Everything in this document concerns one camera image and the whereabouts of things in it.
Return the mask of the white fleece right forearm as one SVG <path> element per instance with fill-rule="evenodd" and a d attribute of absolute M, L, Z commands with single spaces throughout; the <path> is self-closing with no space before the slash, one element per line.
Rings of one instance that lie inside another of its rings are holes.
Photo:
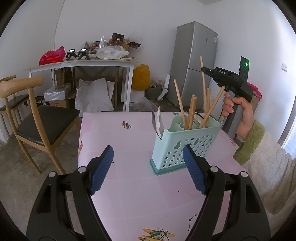
<path fill-rule="evenodd" d="M 233 158 L 247 171 L 262 200 L 272 235 L 295 207 L 295 159 L 255 121 Z"/>

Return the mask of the person right hand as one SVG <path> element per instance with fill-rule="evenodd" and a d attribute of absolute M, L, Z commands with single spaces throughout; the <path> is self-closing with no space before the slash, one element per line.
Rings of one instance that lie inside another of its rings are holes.
<path fill-rule="evenodd" d="M 222 116 L 227 117 L 234 113 L 234 104 L 243 108 L 242 118 L 239 123 L 236 134 L 245 141 L 254 124 L 254 115 L 251 104 L 243 97 L 234 97 L 230 99 L 230 93 L 226 92 L 222 105 Z"/>

